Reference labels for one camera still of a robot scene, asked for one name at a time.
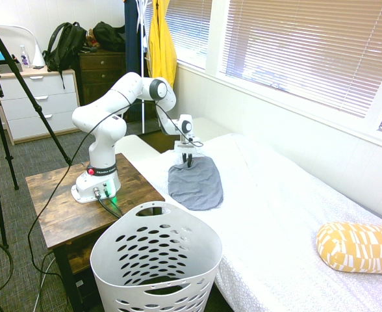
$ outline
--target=white bedsheet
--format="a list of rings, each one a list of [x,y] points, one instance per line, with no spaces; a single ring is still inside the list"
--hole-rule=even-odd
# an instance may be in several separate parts
[[[326,222],[382,219],[244,136],[215,138],[200,151],[220,171],[224,201],[191,213],[222,238],[216,283],[234,311],[382,311],[382,275],[335,271],[315,245]],[[133,164],[176,203],[168,196],[168,170],[181,161],[168,151]]]

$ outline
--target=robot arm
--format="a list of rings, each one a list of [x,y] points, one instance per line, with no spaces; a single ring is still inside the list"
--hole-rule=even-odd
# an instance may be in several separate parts
[[[189,155],[195,152],[191,143],[197,141],[192,134],[192,118],[181,115],[179,120],[169,120],[162,111],[170,111],[176,97],[170,84],[163,78],[141,78],[136,73],[127,73],[101,98],[89,105],[78,107],[73,113],[73,123],[82,131],[95,136],[95,142],[88,148],[90,164],[77,178],[71,189],[74,198],[80,202],[96,200],[95,193],[113,197],[121,187],[116,171],[115,143],[126,133],[126,123],[119,114],[124,114],[136,99],[153,100],[158,104],[157,114],[162,129],[167,135],[180,135],[187,140],[175,142],[175,150]]]

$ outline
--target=grey carpet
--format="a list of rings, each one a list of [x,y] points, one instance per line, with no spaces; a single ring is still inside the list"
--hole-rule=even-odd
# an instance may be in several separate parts
[[[147,131],[158,129],[157,121],[151,120],[147,123]],[[128,123],[127,135],[141,133],[139,123]],[[85,133],[77,132],[58,136],[62,147],[71,157],[75,152]],[[89,136],[76,156],[74,163],[88,161],[88,147],[94,141]],[[14,273],[8,285],[0,291],[0,304],[6,311],[32,311],[38,294],[39,274],[31,264],[27,234],[36,217],[25,177],[33,176],[42,172],[66,167],[59,150],[52,138],[35,140],[31,142],[12,145],[8,139],[11,155],[19,190],[14,190],[12,178],[0,136],[0,192],[3,216],[5,219],[6,237],[9,250],[14,260]],[[43,256],[47,253],[44,239],[37,224],[32,235],[32,246],[35,254],[35,262],[38,266]],[[47,258],[45,267],[53,259],[53,255]],[[8,258],[0,250],[0,285],[8,275]],[[59,272],[57,264],[53,264],[50,272]],[[44,311],[71,311],[67,305],[64,288],[57,277],[48,276],[45,280],[42,293]],[[91,311],[103,311],[99,305]]]

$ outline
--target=laundry basket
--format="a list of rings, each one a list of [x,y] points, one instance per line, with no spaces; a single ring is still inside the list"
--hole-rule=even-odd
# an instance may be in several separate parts
[[[162,214],[141,213],[155,207]],[[211,227],[152,201],[110,226],[90,263],[106,312],[202,312],[221,258],[222,242]]]

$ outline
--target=yellow pillow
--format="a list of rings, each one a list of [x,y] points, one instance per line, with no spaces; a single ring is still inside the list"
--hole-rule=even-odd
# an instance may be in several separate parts
[[[335,270],[382,274],[382,226],[327,223],[316,235],[316,247]]]

